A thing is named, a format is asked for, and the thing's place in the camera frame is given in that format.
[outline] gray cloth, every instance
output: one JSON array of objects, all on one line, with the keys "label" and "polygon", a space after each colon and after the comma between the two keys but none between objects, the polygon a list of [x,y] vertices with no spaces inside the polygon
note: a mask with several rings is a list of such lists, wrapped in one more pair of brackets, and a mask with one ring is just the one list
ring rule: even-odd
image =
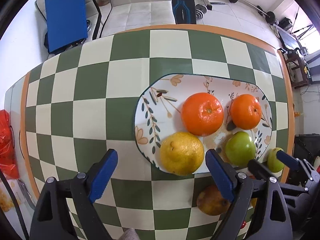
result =
[{"label": "gray cloth", "polygon": [[133,228],[129,228],[122,234],[119,240],[140,240],[140,238]]}]

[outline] table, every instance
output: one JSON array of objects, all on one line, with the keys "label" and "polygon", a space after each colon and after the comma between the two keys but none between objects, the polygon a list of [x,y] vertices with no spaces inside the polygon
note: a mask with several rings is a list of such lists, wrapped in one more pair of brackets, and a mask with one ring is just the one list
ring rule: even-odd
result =
[{"label": "table", "polygon": [[296,89],[296,88],[301,88],[310,85],[310,80],[311,78],[308,77],[307,73],[305,70],[307,69],[306,64],[304,63],[304,60],[299,56],[297,52],[293,52],[291,55],[289,55],[289,58],[285,60],[287,69],[291,69],[292,71],[295,69],[299,69],[301,76],[302,76],[302,81],[291,81],[291,85]]},{"label": "table", "polygon": [[[169,73],[201,73],[256,84],[272,108],[268,149],[292,153],[292,90],[284,60],[267,43],[206,25],[149,26],[88,42],[31,70],[20,83],[20,144],[35,195],[45,180],[73,178],[114,148],[118,166],[94,204],[114,239],[135,228],[144,239],[210,239],[224,214],[207,216],[196,207],[210,174],[178,177],[159,171],[135,145],[133,113],[140,94]],[[284,169],[281,181],[285,181]],[[85,239],[72,200],[71,219]],[[253,208],[248,210],[249,227]]]}]

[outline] red plastic bag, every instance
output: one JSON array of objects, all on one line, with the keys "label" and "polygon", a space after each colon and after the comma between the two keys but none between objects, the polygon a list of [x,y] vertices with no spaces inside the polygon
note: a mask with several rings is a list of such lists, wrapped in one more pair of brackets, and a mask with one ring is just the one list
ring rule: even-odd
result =
[{"label": "red plastic bag", "polygon": [[19,178],[10,130],[10,117],[5,110],[0,110],[0,169],[11,179]]}]

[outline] small green fruit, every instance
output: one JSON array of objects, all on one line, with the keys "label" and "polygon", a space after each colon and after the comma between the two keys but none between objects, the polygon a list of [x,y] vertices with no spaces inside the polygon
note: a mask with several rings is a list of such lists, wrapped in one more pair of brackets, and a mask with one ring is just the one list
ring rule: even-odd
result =
[{"label": "small green fruit", "polygon": [[230,162],[240,167],[248,166],[249,160],[256,156],[256,147],[246,132],[235,133],[226,143],[226,155]]},{"label": "small green fruit", "polygon": [[283,151],[283,149],[276,147],[268,155],[267,164],[271,172],[279,172],[284,168],[284,164],[277,159],[277,151],[279,150]]}]

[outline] ceramic plate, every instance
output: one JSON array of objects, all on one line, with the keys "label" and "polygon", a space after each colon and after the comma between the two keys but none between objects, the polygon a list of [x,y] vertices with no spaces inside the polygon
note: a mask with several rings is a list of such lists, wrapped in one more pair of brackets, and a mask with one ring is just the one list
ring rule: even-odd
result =
[{"label": "ceramic plate", "polygon": [[[252,94],[260,102],[262,118],[256,128],[245,130],[256,146],[256,159],[263,160],[272,131],[271,107],[263,92],[254,84],[221,77],[195,74],[170,74],[160,78],[140,96],[134,117],[135,139],[138,149],[154,166],[166,171],[160,162],[162,141],[177,131],[187,131],[181,121],[180,110],[184,101],[195,93],[206,92],[214,95],[222,104],[224,120],[218,131],[206,137],[199,137],[204,152],[216,149],[224,161],[226,141],[236,132],[231,121],[230,105],[239,95]],[[205,161],[194,173],[209,172]]]}]

